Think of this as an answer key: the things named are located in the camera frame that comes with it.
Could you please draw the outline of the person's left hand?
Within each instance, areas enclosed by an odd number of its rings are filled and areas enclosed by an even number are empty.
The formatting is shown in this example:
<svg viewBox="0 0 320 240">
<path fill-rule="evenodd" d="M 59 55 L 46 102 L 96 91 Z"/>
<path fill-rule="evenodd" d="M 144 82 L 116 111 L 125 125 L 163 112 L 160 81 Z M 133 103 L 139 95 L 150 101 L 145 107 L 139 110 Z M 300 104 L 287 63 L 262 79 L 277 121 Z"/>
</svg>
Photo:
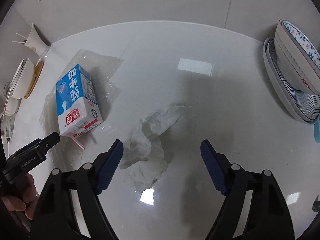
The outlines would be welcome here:
<svg viewBox="0 0 320 240">
<path fill-rule="evenodd" d="M 24 212 L 29 220 L 33 220 L 39 197 L 37 196 L 33 176 L 27 173 L 25 177 L 28 180 L 28 187 L 22 193 L 21 197 L 3 196 L 2 201 L 9 212 L 21 211 Z"/>
</svg>

